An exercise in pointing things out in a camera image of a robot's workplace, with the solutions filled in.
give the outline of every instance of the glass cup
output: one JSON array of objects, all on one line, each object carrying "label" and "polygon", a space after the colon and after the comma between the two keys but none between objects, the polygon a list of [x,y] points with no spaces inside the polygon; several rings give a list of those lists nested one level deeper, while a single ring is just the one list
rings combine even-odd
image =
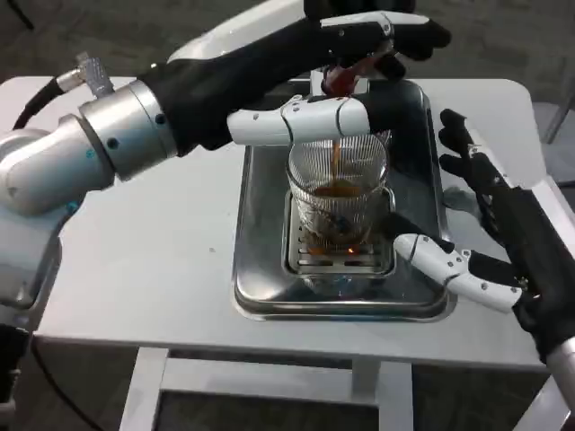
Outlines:
[{"label": "glass cup", "polygon": [[292,145],[287,177],[303,227],[334,245],[366,237],[385,185],[390,135]]}]

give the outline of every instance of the drip tray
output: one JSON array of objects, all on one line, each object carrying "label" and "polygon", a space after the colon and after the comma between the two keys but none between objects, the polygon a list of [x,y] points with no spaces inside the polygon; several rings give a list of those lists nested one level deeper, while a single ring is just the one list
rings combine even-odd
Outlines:
[{"label": "drip tray", "polygon": [[[394,211],[394,194],[384,189],[379,214]],[[286,197],[284,222],[286,269],[299,276],[386,277],[394,268],[392,244],[372,228],[366,239],[353,244],[330,244],[305,229],[291,193]]]},{"label": "drip tray", "polygon": [[[412,83],[389,90],[412,110],[392,132],[382,215],[395,211],[442,235],[445,211],[426,98]],[[233,269],[241,314],[255,320],[435,321],[453,310],[455,298],[396,258],[377,231],[361,244],[340,247],[306,232],[286,194],[288,154],[277,146],[245,150]]]}]

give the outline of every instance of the white plastic segment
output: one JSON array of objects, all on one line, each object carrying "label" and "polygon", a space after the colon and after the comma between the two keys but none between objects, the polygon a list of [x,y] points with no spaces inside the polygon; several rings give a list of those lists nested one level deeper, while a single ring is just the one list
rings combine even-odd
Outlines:
[{"label": "white plastic segment", "polygon": [[227,128],[238,145],[289,145],[291,135],[277,110],[238,110],[227,118]]},{"label": "white plastic segment", "polygon": [[340,132],[343,136],[359,136],[371,133],[366,107],[356,99],[347,99],[338,113]]},{"label": "white plastic segment", "polygon": [[575,259],[575,214],[562,192],[550,176],[531,188],[539,206],[553,225],[553,229]]},{"label": "white plastic segment", "polygon": [[423,25],[429,22],[429,18],[415,13],[401,13],[385,11],[385,16],[392,25]]},{"label": "white plastic segment", "polygon": [[354,13],[352,15],[334,16],[321,20],[322,27],[332,27],[342,24],[357,24],[361,22],[378,22],[381,28],[388,33],[391,30],[391,23],[386,17],[387,12],[364,12]]},{"label": "white plastic segment", "polygon": [[[410,255],[404,256],[410,243],[413,244]],[[457,251],[453,250],[447,254],[425,235],[416,233],[400,235],[394,241],[394,248],[416,269],[442,286],[446,285],[450,278],[467,271],[467,262]]]},{"label": "white plastic segment", "polygon": [[238,110],[227,118],[238,145],[290,145],[370,133],[365,106],[347,97],[308,102],[296,96],[277,110]]},{"label": "white plastic segment", "polygon": [[191,40],[174,52],[168,62],[223,56],[304,18],[304,0],[269,0]]},{"label": "white plastic segment", "polygon": [[114,172],[73,115],[0,159],[0,206],[33,216],[106,189]]},{"label": "white plastic segment", "polygon": [[509,187],[514,187],[507,173],[505,173],[503,166],[501,166],[501,163],[499,162],[493,151],[489,148],[487,143],[483,140],[482,136],[479,134],[477,129],[473,127],[473,125],[468,119],[465,120],[464,125],[465,128],[467,129],[467,132],[469,133],[470,138],[473,141],[473,145],[470,145],[468,148],[469,156],[473,158],[477,154],[485,154],[489,158],[491,164],[501,174],[501,179],[505,181],[505,183]]},{"label": "white plastic segment", "polygon": [[469,272],[448,281],[446,288],[498,312],[510,312],[523,292],[519,287],[485,281]]},{"label": "white plastic segment", "polygon": [[520,288],[487,282],[470,274],[466,258],[455,250],[445,253],[427,236],[400,235],[394,241],[394,249],[436,283],[498,312],[510,312],[521,296]]},{"label": "white plastic segment", "polygon": [[322,101],[291,101],[281,109],[281,115],[292,134],[294,144],[341,137],[338,111],[348,98]]}]

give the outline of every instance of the black cable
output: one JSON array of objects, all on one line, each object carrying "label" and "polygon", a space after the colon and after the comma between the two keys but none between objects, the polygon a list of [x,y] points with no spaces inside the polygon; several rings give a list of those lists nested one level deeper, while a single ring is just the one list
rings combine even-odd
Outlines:
[{"label": "black cable", "polygon": [[56,395],[64,402],[64,404],[66,404],[72,411],[74,411],[74,413],[80,419],[82,419],[83,422],[85,422],[85,424],[87,426],[89,426],[91,429],[94,429],[96,431],[104,431],[104,429],[102,427],[100,427],[92,418],[90,418],[88,415],[86,415],[70,399],[70,397],[68,397],[66,395],[66,393],[64,391],[62,391],[62,389],[58,386],[58,383],[56,382],[56,380],[54,380],[54,376],[48,370],[48,368],[46,367],[46,363],[44,362],[44,359],[42,359],[42,356],[40,355],[40,351],[38,350],[38,345],[37,345],[36,339],[32,339],[31,352],[32,352],[32,355],[34,356],[34,359],[36,359],[36,362],[38,363],[38,367],[40,368],[40,370],[44,374],[44,377],[46,378],[46,381],[48,382],[49,386],[54,390]]},{"label": "black cable", "polygon": [[26,103],[22,114],[14,123],[13,130],[18,128],[24,128],[28,121],[45,108],[51,101],[56,99],[58,96],[64,94],[56,78],[50,79],[50,81],[44,85],[35,95]]}]

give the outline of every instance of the gray floor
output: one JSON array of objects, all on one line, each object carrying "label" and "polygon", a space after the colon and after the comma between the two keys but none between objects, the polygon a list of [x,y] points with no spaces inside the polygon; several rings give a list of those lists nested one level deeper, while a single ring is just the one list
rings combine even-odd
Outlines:
[{"label": "gray floor", "polygon": [[[89,50],[113,75],[135,75],[256,0],[20,0],[37,25],[26,31],[0,2],[0,82],[16,75],[54,75]],[[559,101],[575,77],[572,0],[420,0],[419,11],[454,33],[449,49],[417,77],[505,77],[537,101]],[[65,389],[108,430],[117,429],[136,350],[44,345]],[[509,430],[544,376],[416,367],[419,430]],[[88,429],[49,390],[27,358],[17,394],[15,430]],[[171,395],[160,430],[376,429],[373,410],[285,401]]]}]

